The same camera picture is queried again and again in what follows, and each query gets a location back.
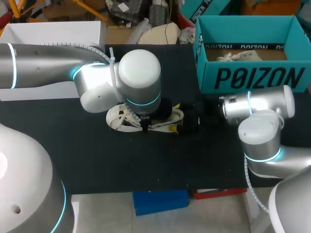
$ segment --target black cable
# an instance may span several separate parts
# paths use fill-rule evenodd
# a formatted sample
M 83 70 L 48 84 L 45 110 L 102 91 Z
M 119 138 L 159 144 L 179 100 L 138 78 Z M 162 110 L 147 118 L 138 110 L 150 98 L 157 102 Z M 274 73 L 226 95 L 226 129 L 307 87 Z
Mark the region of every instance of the black cable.
M 165 38 L 166 38 L 166 43 L 169 44 L 168 40 L 167 40 L 167 36 L 166 36 L 166 28 L 169 24 L 166 24 L 165 30 L 164 30 L 164 34 L 165 34 Z
M 167 36 L 166 36 L 166 28 L 167 28 L 168 25 L 169 25 L 169 24 L 166 25 L 165 31 L 164 31 L 164 33 L 165 33 L 165 38 L 166 38 L 166 43 L 167 43 L 167 44 L 169 44 L 169 42 L 168 42 L 168 40 L 167 40 Z

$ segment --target black table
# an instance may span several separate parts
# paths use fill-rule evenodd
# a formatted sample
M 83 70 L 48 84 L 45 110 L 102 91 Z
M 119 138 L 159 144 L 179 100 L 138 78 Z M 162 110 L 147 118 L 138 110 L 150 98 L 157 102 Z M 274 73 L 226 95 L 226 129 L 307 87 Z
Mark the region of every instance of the black table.
M 173 103 L 192 102 L 200 94 L 192 47 L 114 46 L 116 60 L 133 49 L 159 58 L 162 95 Z M 282 143 L 311 147 L 311 98 L 295 98 L 296 116 L 286 121 Z M 121 133 L 110 130 L 105 115 L 84 111 L 79 99 L 0 102 L 0 122 L 36 139 L 72 194 L 246 187 L 236 128 L 185 136 Z M 278 181 L 252 178 L 254 187 Z

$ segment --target floor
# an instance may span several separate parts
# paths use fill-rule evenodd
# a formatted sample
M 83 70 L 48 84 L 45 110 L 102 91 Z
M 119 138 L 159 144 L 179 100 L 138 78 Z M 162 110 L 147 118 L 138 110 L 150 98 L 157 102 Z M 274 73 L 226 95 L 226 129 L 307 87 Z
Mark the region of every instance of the floor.
M 190 200 L 183 209 L 136 216 L 132 193 L 74 195 L 76 233 L 249 233 L 242 195 Z

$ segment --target white sneaker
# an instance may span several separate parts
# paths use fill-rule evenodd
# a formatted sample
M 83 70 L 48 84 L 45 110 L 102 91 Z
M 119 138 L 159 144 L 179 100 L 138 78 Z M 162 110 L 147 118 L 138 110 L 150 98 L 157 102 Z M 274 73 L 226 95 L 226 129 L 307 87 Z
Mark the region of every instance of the white sneaker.
M 184 118 L 184 113 L 172 108 L 171 116 L 166 120 L 153 120 L 148 126 L 148 130 L 173 133 L 170 126 L 177 125 Z M 140 123 L 126 109 L 124 104 L 116 105 L 109 109 L 106 115 L 106 122 L 110 128 L 121 132 L 138 132 L 142 131 Z
M 226 54 L 224 57 L 217 58 L 219 62 L 233 62 L 233 61 L 262 61 L 256 51 L 244 51 L 238 54 L 232 55 L 231 53 Z

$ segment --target blue box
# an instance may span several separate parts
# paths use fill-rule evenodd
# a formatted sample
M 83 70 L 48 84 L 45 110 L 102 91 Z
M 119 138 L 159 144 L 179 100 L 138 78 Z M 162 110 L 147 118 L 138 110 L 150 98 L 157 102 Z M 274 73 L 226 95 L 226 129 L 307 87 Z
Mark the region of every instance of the blue box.
M 285 61 L 208 61 L 206 48 L 284 50 Z M 193 52 L 202 93 L 237 93 L 276 85 L 304 92 L 311 43 L 294 16 L 200 16 Z
M 133 192 L 136 215 L 147 215 L 188 206 L 187 190 Z
M 192 23 L 196 23 L 198 16 L 219 15 L 229 2 L 230 0 L 186 0 L 180 11 Z

